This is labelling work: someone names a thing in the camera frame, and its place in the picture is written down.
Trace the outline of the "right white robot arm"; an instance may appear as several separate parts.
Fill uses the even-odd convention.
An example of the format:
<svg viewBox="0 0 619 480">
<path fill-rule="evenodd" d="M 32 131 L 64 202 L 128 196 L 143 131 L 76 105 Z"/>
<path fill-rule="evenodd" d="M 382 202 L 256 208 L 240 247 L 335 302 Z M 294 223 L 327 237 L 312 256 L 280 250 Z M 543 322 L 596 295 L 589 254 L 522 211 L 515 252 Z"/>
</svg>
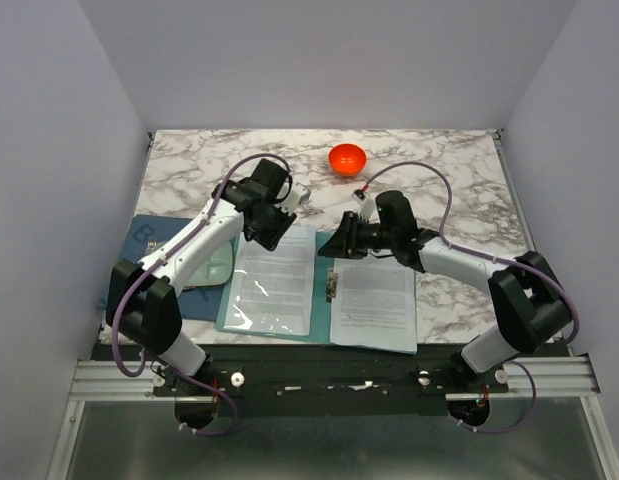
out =
<svg viewBox="0 0 619 480">
<path fill-rule="evenodd" d="M 399 191 L 379 194 L 375 206 L 377 223 L 360 212 L 344 212 L 318 255 L 361 260 L 373 251 L 388 250 L 404 267 L 449 277 L 489 295 L 496 325 L 451 357 L 449 379 L 456 389 L 474 390 L 485 380 L 485 372 L 519 354 L 535 353 L 574 321 L 558 291 L 560 284 L 537 252 L 503 262 L 478 258 L 447 246 L 438 233 L 419 227 L 409 200 Z"/>
</svg>

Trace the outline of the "printed white paper sheets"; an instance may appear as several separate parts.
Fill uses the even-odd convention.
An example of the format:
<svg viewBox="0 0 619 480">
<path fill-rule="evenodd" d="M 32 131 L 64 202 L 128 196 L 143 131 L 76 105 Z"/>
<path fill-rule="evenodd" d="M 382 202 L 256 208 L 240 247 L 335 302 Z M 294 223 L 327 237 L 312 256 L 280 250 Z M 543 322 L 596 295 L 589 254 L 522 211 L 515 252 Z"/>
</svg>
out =
<svg viewBox="0 0 619 480">
<path fill-rule="evenodd" d="M 415 272 L 389 259 L 336 260 L 330 341 L 405 354 L 417 352 Z"/>
</svg>

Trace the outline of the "single printed paper sheet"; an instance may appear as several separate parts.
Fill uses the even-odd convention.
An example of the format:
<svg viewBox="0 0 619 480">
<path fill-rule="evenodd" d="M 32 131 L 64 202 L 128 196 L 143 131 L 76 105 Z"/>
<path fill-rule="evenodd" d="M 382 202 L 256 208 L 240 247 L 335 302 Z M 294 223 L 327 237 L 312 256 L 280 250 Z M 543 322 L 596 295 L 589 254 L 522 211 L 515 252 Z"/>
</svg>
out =
<svg viewBox="0 0 619 480">
<path fill-rule="evenodd" d="M 241 239 L 223 328 L 240 334 L 307 336 L 315 240 L 311 227 L 290 228 L 272 252 Z"/>
</svg>

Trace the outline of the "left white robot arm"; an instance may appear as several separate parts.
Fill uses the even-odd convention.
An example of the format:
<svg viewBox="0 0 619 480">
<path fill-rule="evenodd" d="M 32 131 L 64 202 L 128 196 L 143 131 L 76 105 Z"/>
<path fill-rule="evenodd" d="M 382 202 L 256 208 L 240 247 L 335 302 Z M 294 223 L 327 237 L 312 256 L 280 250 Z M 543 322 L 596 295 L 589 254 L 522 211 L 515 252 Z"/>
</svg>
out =
<svg viewBox="0 0 619 480">
<path fill-rule="evenodd" d="M 190 395 L 211 380 L 207 353 L 183 331 L 178 298 L 194 273 L 223 244 L 242 235 L 267 251 L 276 249 L 310 192 L 294 181 L 288 162 L 274 154 L 251 156 L 256 167 L 238 181 L 230 175 L 215 187 L 202 211 L 162 247 L 138 262 L 119 261 L 111 272 L 106 322 L 114 360 L 122 361 L 124 335 L 176 370 Z"/>
</svg>

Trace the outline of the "teal file folder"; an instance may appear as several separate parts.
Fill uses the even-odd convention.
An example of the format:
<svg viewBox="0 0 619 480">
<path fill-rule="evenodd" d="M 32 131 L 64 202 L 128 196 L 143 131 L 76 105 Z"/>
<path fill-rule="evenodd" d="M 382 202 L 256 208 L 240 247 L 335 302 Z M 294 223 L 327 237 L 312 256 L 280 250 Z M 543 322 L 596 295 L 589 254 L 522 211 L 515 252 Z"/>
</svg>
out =
<svg viewBox="0 0 619 480">
<path fill-rule="evenodd" d="M 223 328 L 223 320 L 226 313 L 228 293 L 231 287 L 231 281 L 225 288 L 223 293 L 221 306 L 216 322 L 216 328 L 219 331 L 238 334 L 238 335 L 254 335 L 267 338 L 285 339 L 301 342 L 310 342 L 318 344 L 333 344 L 330 341 L 330 319 L 331 319 L 331 301 L 336 293 L 337 275 L 334 273 L 334 262 L 331 258 L 324 258 L 318 255 L 318 249 L 322 247 L 328 240 L 328 234 L 316 231 L 316 247 L 314 258 L 314 280 L 312 294 L 312 309 L 310 317 L 310 333 L 307 336 L 287 336 L 287 335 L 260 335 L 260 334 L 240 334 L 233 331 L 228 331 Z"/>
</svg>

